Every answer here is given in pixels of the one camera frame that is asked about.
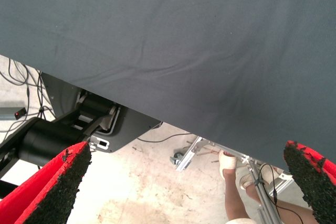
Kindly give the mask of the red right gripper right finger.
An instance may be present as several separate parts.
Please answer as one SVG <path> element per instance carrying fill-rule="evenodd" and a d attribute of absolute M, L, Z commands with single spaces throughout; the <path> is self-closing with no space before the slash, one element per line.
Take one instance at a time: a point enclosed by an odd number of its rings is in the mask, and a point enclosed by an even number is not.
<path fill-rule="evenodd" d="M 286 143 L 284 160 L 318 223 L 335 223 L 335 163 L 295 141 Z"/>

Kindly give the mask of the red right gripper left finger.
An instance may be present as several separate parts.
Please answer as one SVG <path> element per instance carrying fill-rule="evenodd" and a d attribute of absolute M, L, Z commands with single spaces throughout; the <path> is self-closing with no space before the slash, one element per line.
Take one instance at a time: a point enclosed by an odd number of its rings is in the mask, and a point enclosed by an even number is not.
<path fill-rule="evenodd" d="M 66 223 L 90 163 L 87 142 L 61 151 L 1 200 L 1 223 Z"/>

